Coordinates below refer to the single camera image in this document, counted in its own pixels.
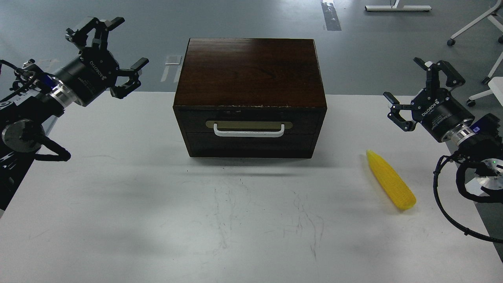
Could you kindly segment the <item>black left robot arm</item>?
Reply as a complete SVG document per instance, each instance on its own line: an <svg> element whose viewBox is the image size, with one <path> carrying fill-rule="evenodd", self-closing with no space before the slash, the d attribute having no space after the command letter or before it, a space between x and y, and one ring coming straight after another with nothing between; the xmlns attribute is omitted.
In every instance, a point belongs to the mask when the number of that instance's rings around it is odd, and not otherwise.
<svg viewBox="0 0 503 283"><path fill-rule="evenodd" d="M43 124L59 118L72 103L86 107L106 90L118 99L141 86L141 70L149 62L142 57L122 69L108 50L108 34L124 23L124 18L101 21L90 18L80 29L68 29L66 40L79 53L51 74L34 60L22 67L1 60L13 70L11 93L1 100L1 211L14 197L33 161L66 162L71 154L51 140Z"/></svg>

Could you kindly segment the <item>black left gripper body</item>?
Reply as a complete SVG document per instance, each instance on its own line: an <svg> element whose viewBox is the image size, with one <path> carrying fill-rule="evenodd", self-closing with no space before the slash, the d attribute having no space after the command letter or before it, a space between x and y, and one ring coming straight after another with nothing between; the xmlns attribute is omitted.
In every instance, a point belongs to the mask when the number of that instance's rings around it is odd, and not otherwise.
<svg viewBox="0 0 503 283"><path fill-rule="evenodd" d="M75 103L86 107L117 81L118 62L111 52L85 48L65 66L55 72L55 77L77 96Z"/></svg>

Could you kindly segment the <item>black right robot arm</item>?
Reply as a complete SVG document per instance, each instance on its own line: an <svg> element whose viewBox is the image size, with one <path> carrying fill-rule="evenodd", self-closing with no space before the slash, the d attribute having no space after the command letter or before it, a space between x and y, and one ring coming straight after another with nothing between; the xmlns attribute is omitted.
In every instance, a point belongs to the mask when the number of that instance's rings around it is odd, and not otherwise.
<svg viewBox="0 0 503 283"><path fill-rule="evenodd" d="M485 196L469 193L465 187L465 172L475 169L482 178L502 177L502 137L498 134L499 119L487 114L478 121L451 94L465 84L465 79L447 62L414 62L426 72L426 84L410 104L401 104L390 92L383 95L391 103L388 118L403 131L413 131L419 123L438 143L451 140L458 147L462 160L456 176L458 190L465 198L486 204L502 202L502 189L481 189Z"/></svg>

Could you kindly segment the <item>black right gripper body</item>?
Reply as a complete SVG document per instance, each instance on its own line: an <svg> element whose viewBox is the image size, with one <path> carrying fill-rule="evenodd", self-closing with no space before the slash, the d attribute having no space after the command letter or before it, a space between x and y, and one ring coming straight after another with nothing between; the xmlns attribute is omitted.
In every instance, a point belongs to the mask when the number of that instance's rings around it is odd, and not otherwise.
<svg viewBox="0 0 503 283"><path fill-rule="evenodd" d="M423 89L411 103L417 107L412 111L413 120L438 143L448 140L448 131L463 123L470 125L475 118L446 88L439 88L433 94Z"/></svg>

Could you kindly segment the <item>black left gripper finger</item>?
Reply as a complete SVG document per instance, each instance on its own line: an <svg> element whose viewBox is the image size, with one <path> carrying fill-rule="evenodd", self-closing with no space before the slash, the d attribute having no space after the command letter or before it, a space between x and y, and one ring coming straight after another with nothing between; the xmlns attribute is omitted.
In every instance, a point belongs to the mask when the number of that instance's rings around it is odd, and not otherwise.
<svg viewBox="0 0 503 283"><path fill-rule="evenodd" d="M149 59L142 57L129 69L117 68L115 71L116 77L127 77L128 81L120 86L110 86L111 96L118 99L127 97L131 92L135 91L141 86L140 75L144 66L149 63Z"/></svg>
<svg viewBox="0 0 503 283"><path fill-rule="evenodd" d="M101 21L96 17L90 18L88 23L80 29L66 29L65 39L75 45L78 50L84 51L88 49L107 51L108 50L108 34L124 23L123 17L116 17L111 21ZM91 45L87 45L88 34L94 30L94 37Z"/></svg>

